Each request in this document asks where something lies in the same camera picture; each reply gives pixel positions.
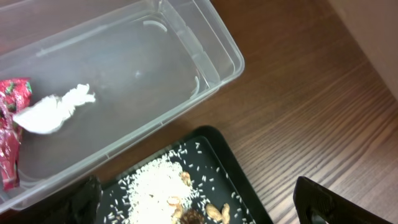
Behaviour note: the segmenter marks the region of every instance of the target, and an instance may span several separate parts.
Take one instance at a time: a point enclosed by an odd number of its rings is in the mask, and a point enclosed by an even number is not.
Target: transparent plastic box
[[[31,77],[31,104],[79,83],[96,94],[55,134],[24,133],[21,186],[0,191],[0,213],[77,180],[244,68],[209,0],[3,1],[0,55],[1,79]]]

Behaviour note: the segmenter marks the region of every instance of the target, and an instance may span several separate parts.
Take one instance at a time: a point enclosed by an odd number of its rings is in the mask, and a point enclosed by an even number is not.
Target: wood grain
[[[107,180],[204,124],[218,128],[275,223],[298,223],[304,175],[398,222],[398,103],[324,0],[217,0],[246,60],[215,96],[109,161]]]

